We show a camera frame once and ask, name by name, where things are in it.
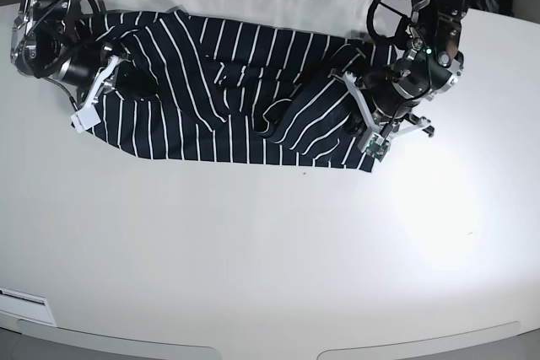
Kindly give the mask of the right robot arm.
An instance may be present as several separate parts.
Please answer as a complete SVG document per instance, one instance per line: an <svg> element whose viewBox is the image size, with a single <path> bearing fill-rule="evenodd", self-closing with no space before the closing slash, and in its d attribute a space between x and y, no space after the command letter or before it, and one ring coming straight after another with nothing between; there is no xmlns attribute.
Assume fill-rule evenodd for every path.
<svg viewBox="0 0 540 360"><path fill-rule="evenodd" d="M95 34L92 25L105 20L96 0L22 0L13 22L10 60L18 72L42 78L69 96L75 107L119 91L137 99L157 93L157 85L134 67L119 40Z"/></svg>

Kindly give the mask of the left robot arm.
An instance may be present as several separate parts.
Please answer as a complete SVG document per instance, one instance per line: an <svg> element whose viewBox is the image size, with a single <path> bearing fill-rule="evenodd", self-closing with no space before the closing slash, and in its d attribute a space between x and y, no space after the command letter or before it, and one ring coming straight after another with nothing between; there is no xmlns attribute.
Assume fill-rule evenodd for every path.
<svg viewBox="0 0 540 360"><path fill-rule="evenodd" d="M375 29L375 12L385 6L384 0L370 4L366 18L370 39L377 46L394 46L402 55L357 79L367 109L357 109L349 118L346 130L351 134L363 135L370 124L376 124L378 134L387 139L406 121L411 130L434 136L435 129L427 119L414 115L413 108L449 90L462 75L459 42L468 0L410 1L411 12L400 16L391 36Z"/></svg>

